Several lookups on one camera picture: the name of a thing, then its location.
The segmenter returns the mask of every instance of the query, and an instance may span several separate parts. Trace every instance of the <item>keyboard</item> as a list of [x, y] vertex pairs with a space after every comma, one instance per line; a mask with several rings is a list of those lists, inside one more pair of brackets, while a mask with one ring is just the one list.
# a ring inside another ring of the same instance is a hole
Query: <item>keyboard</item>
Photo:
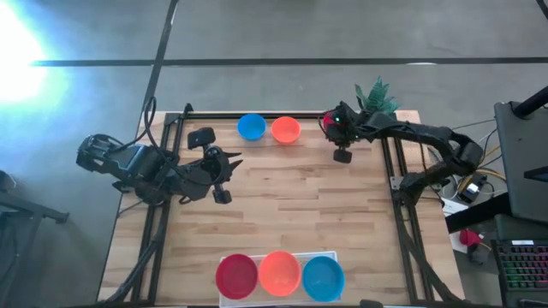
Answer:
[[492, 249], [501, 291], [548, 291], [548, 240], [494, 240]]

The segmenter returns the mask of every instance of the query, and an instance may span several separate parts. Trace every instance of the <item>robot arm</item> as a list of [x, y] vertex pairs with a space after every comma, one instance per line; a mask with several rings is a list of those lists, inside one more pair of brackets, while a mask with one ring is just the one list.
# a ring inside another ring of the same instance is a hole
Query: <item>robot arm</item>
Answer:
[[402, 179], [398, 196], [402, 204], [415, 205], [426, 187], [439, 183], [451, 175], [471, 175], [479, 166], [483, 150], [468, 136], [455, 133], [448, 127], [432, 127], [397, 121], [382, 112], [353, 111], [341, 102], [325, 113], [323, 128], [326, 138], [339, 147], [333, 159], [350, 163], [352, 153], [346, 151], [361, 139], [394, 137], [431, 145], [442, 156], [442, 161], [419, 173], [408, 173]]
[[173, 195], [181, 195], [180, 203], [204, 198], [214, 187], [215, 202], [228, 204], [230, 192], [223, 183], [242, 160], [230, 163], [229, 158], [240, 153], [226, 153], [213, 145], [215, 133], [210, 127], [188, 134], [188, 149], [201, 146], [202, 159], [176, 166], [179, 157], [170, 151], [150, 145], [121, 146], [105, 134], [84, 139], [78, 149], [76, 163], [89, 171], [114, 175], [119, 181], [113, 186], [122, 193], [133, 188], [135, 194], [149, 205], [160, 204]]

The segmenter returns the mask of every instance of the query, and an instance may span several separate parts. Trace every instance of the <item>wooden tabletop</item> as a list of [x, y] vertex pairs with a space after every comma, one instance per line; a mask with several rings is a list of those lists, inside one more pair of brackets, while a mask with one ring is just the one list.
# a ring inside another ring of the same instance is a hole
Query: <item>wooden tabletop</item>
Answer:
[[[400, 120], [420, 122], [417, 111], [396, 113]], [[158, 112], [154, 119], [157, 142], [164, 114]], [[215, 204], [211, 193], [186, 205], [179, 205], [174, 197], [157, 305], [218, 305], [215, 271], [221, 257], [275, 250], [336, 251], [347, 280], [342, 304], [357, 305], [361, 299], [408, 303], [380, 142], [356, 143], [350, 148], [352, 163], [337, 163], [332, 160], [335, 146], [327, 142], [317, 121], [300, 123], [301, 137], [284, 146], [268, 132], [257, 142], [243, 140], [235, 120], [185, 121], [181, 163], [201, 158], [201, 150], [189, 151], [186, 141], [186, 134], [200, 127], [213, 127], [215, 144], [228, 152], [241, 152], [244, 162], [224, 185], [232, 193], [232, 203]], [[403, 147], [409, 171], [422, 170], [419, 146], [403, 142]], [[398, 172], [395, 151], [392, 156]], [[121, 209], [136, 201], [134, 195], [124, 195]], [[451, 291], [463, 298], [438, 201], [421, 199], [417, 211], [428, 261]], [[142, 205], [117, 220], [99, 299], [112, 295], [134, 267], [145, 216]], [[421, 291], [416, 266], [414, 275]], [[149, 276], [147, 271], [144, 295]]]

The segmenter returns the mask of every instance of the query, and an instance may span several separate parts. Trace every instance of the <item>concrete floor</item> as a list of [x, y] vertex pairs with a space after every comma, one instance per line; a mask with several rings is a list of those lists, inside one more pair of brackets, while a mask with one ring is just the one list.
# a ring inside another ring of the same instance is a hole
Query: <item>concrete floor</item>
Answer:
[[[13, 32], [0, 30], [8, 40], [0, 61], [14, 68], [18, 56], [153, 59], [168, 6], [169, 0], [0, 1], [0, 23], [14, 23], [5, 27]], [[166, 58], [546, 56], [547, 30], [533, 0], [192, 0], [178, 7]], [[15, 193], [70, 212], [65, 225], [41, 226], [19, 307], [95, 300], [120, 194], [109, 176], [76, 166], [75, 152], [91, 133], [135, 136], [151, 71], [0, 72], [0, 169], [18, 180]], [[354, 83], [368, 88], [379, 75], [402, 109], [419, 110], [424, 123], [454, 127], [490, 118], [497, 101], [519, 101], [546, 86], [548, 65], [164, 68], [156, 95], [160, 110], [185, 103], [197, 110], [325, 110], [340, 100], [353, 103]], [[462, 131], [479, 139], [493, 128]], [[501, 163], [492, 167], [503, 171]], [[492, 270], [457, 259], [467, 298], [500, 303]]]

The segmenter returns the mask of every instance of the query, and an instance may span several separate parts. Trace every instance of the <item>cable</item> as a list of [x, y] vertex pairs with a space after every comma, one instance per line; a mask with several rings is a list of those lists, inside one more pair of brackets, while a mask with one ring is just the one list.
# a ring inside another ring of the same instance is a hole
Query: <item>cable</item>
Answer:
[[481, 173], [483, 175], [496, 176], [497, 178], [503, 180], [506, 183], [506, 177], [504, 175], [499, 174], [498, 172], [493, 172], [493, 171], [486, 170], [486, 169], [477, 169], [476, 172]]
[[478, 141], [478, 145], [481, 143], [481, 141], [485, 140], [485, 138], [489, 137], [489, 133], [483, 137], [481, 137], [481, 139]]
[[[156, 114], [156, 98], [155, 98], [155, 97], [151, 97], [151, 99], [149, 100], [149, 103], [150, 103], [150, 101], [153, 100], [153, 99], [154, 99], [154, 105], [153, 105], [153, 107], [152, 107], [151, 123], [154, 121], [154, 115]], [[120, 146], [117, 147], [116, 149], [111, 150], [110, 153], [116, 153], [116, 152], [123, 151], [123, 150], [127, 149], [127, 148], [130, 147], [131, 145], [134, 145], [134, 144], [136, 144], [137, 142], [139, 142], [139, 140], [143, 139], [143, 137], [145, 137], [145, 135], [146, 135], [146, 130], [145, 130], [143, 133], [141, 133], [139, 136], [137, 136], [137, 138], [135, 138], [135, 139], [129, 141], [127, 144], [125, 144], [125, 145], [120, 145]]]
[[497, 191], [494, 191], [494, 192], [478, 192], [478, 193], [481, 193], [481, 194], [492, 194], [492, 198], [495, 198], [495, 194], [496, 193], [506, 193], [507, 191], [503, 190], [503, 189], [500, 189], [500, 190], [497, 190]]
[[327, 132], [325, 131], [325, 128], [322, 126], [322, 119], [327, 115], [329, 111], [326, 111], [324, 112], [322, 115], [318, 116], [318, 125], [319, 125], [319, 129], [322, 130], [322, 132], [324, 132], [324, 135], [326, 137], [329, 137], [329, 135], [327, 134]]
[[500, 148], [500, 145], [497, 145], [497, 146], [495, 146], [494, 148], [490, 149], [490, 150], [485, 154], [485, 157], [490, 156], [494, 151], [498, 150], [498, 148]]
[[485, 167], [485, 166], [488, 165], [488, 164], [495, 163], [495, 161], [497, 161], [497, 160], [498, 160], [500, 157], [502, 157], [502, 156], [503, 156], [503, 154], [501, 154], [501, 155], [499, 155], [499, 156], [493, 158], [491, 161], [489, 161], [489, 163], [484, 163], [484, 164], [482, 164], [482, 165], [479, 166], [479, 167], [480, 167], [480, 168], [483, 168], [483, 167]]
[[491, 188], [491, 192], [489, 192], [489, 194], [491, 195], [491, 198], [494, 198], [495, 197], [495, 187], [489, 181], [485, 181], [485, 185], [489, 186]]
[[123, 212], [125, 212], [126, 210], [131, 210], [131, 209], [133, 209], [135, 206], [137, 206], [137, 205], [139, 205], [139, 204], [142, 204], [143, 202], [145, 202], [145, 201], [143, 201], [142, 199], [140, 199], [139, 202], [135, 202], [134, 204], [131, 204], [131, 205], [128, 206], [127, 208], [125, 208], [125, 209], [123, 209], [123, 210], [120, 210], [120, 211], [118, 212], [118, 217], [120, 217], [120, 215], [121, 215]]
[[[438, 157], [438, 154], [436, 154], [436, 152], [430, 147], [430, 146], [427, 146], [426, 149], [430, 152], [430, 154], [432, 154], [434, 156], [434, 158], [436, 158], [436, 161], [437, 162], [441, 162], [441, 158]], [[456, 195], [459, 193], [459, 181], [456, 179], [456, 176], [452, 175], [450, 177], [451, 179], [453, 179], [453, 184], [455, 184], [455, 193], [453, 193], [453, 195], [451, 197], [447, 197], [445, 195], [445, 188], [447, 188], [447, 185], [444, 186], [444, 188], [442, 188], [442, 196], [444, 196], [445, 198], [448, 198], [448, 199], [453, 199], [456, 197]]]
[[[152, 125], [152, 119], [154, 117], [154, 112], [156, 112], [156, 104], [157, 104], [157, 101], [156, 101], [156, 98], [155, 97], [151, 97], [148, 102], [146, 103], [146, 106], [143, 110], [144, 112], [144, 118], [145, 118], [145, 133], [146, 135], [148, 136], [148, 139], [150, 140], [151, 144], [152, 144], [152, 148], [154, 150], [156, 150], [156, 152], [158, 153], [158, 155], [165, 161], [165, 163], [168, 164], [168, 166], [173, 170], [175, 171], [175, 173], [177, 173], [179, 176], [181, 176], [185, 181], [189, 181], [191, 183], [194, 183], [196, 185], [202, 185], [202, 186], [211, 186], [211, 185], [214, 185], [220, 178], [221, 178], [221, 175], [223, 174], [223, 171], [221, 170], [221, 172], [219, 172], [219, 175], [217, 176], [217, 179], [215, 179], [214, 181], [211, 181], [211, 182], [199, 182], [199, 181], [195, 181], [193, 179], [191, 179], [190, 177], [188, 177], [187, 175], [183, 174], [179, 169], [178, 167], [173, 163], [171, 162], [166, 156], [165, 154], [162, 152], [162, 149], [158, 146], [158, 143], [156, 143], [156, 140], [154, 139], [154, 136], [152, 136], [152, 131], [151, 131], [151, 125]], [[148, 111], [149, 109], [151, 108], [152, 106], [152, 118], [149, 119], [148, 118]]]
[[490, 132], [488, 135], [487, 135], [487, 140], [485, 141], [485, 145], [483, 147], [483, 156], [481, 157], [481, 162], [483, 162], [483, 160], [485, 159], [485, 153], [487, 152], [487, 145], [489, 144], [489, 138], [497, 131], [497, 129], [493, 129], [492, 132]]
[[483, 124], [483, 123], [487, 123], [487, 122], [490, 122], [490, 121], [495, 121], [495, 119], [490, 119], [490, 120], [485, 120], [485, 121], [474, 122], [474, 123], [470, 123], [470, 124], [466, 124], [466, 125], [461, 125], [460, 127], [453, 127], [453, 128], [451, 128], [451, 129], [452, 129], [452, 130], [456, 130], [456, 129], [461, 129], [461, 128], [465, 128], [465, 127], [471, 127], [471, 126], [474, 126], [474, 125]]

